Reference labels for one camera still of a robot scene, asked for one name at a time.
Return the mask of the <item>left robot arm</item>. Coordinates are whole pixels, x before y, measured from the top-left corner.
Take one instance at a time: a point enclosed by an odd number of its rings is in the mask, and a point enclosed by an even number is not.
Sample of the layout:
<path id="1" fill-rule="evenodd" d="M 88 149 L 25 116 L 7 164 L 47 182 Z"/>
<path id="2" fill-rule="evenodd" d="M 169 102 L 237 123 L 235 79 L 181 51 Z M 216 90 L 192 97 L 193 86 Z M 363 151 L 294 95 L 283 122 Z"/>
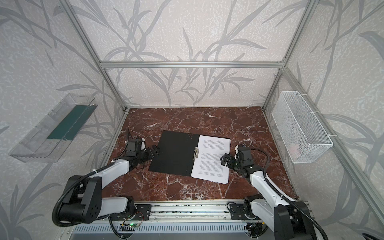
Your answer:
<path id="1" fill-rule="evenodd" d="M 148 147 L 144 139 L 128 140 L 120 156 L 110 164 L 86 175 L 74 175 L 67 181 L 62 195 L 52 212 L 52 221 L 58 227 L 90 224 L 113 214 L 134 216 L 137 212 L 133 197 L 102 196 L 103 189 L 115 179 L 160 154 L 156 145 Z"/>

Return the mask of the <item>folder white cover black inside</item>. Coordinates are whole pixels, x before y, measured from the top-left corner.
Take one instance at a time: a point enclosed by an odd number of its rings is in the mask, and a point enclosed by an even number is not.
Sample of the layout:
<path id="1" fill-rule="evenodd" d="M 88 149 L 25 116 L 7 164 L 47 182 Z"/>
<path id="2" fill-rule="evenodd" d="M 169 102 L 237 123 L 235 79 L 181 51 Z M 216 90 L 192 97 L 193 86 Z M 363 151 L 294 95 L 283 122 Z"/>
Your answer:
<path id="1" fill-rule="evenodd" d="M 163 131 L 158 143 L 160 154 L 152 159 L 149 171 L 191 177 L 199 136 Z"/>

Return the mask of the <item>printed sheet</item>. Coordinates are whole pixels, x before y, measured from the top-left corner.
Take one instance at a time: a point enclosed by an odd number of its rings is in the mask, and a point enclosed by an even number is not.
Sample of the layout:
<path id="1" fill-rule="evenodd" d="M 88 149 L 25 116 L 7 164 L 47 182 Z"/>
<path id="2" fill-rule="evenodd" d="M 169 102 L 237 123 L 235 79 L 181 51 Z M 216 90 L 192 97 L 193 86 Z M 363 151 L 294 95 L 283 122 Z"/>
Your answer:
<path id="1" fill-rule="evenodd" d="M 229 168 L 221 164 L 221 157 L 230 153 L 230 146 L 230 139 L 200 135 L 191 177 L 226 185 Z"/>

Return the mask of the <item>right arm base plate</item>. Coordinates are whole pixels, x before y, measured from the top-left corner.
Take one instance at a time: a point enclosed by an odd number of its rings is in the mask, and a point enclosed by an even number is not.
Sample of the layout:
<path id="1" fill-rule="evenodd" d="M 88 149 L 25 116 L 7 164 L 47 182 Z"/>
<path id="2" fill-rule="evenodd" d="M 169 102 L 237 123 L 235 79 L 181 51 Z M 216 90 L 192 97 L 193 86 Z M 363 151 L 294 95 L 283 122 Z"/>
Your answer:
<path id="1" fill-rule="evenodd" d="M 235 202 L 228 202 L 227 210 L 231 215 L 231 220 L 255 220 L 256 217 L 249 217 L 246 215 L 245 208 L 243 204 L 238 204 Z"/>

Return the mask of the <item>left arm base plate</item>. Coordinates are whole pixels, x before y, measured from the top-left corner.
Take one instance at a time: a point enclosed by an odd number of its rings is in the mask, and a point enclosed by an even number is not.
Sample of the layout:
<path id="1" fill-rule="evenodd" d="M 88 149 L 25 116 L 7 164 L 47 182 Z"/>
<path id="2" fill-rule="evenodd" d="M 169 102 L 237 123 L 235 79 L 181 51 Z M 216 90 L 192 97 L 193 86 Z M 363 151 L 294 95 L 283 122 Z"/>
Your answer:
<path id="1" fill-rule="evenodd" d="M 138 204 L 128 208 L 128 220 L 148 221 L 150 219 L 152 205 Z"/>

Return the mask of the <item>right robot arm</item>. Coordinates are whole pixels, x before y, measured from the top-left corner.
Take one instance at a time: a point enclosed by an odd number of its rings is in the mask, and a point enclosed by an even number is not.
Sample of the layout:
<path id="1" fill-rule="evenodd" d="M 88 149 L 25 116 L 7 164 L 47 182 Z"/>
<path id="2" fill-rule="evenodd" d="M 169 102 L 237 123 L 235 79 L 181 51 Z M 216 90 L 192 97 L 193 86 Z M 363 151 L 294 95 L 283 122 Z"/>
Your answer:
<path id="1" fill-rule="evenodd" d="M 304 202 L 287 196 L 268 176 L 267 166 L 255 164 L 254 148 L 236 146 L 236 154 L 224 154 L 221 164 L 239 173 L 257 189 L 258 194 L 246 197 L 242 205 L 227 204 L 232 219 L 247 219 L 245 231 L 258 238 L 271 230 L 276 240 L 322 240 L 320 225 L 311 217 Z"/>

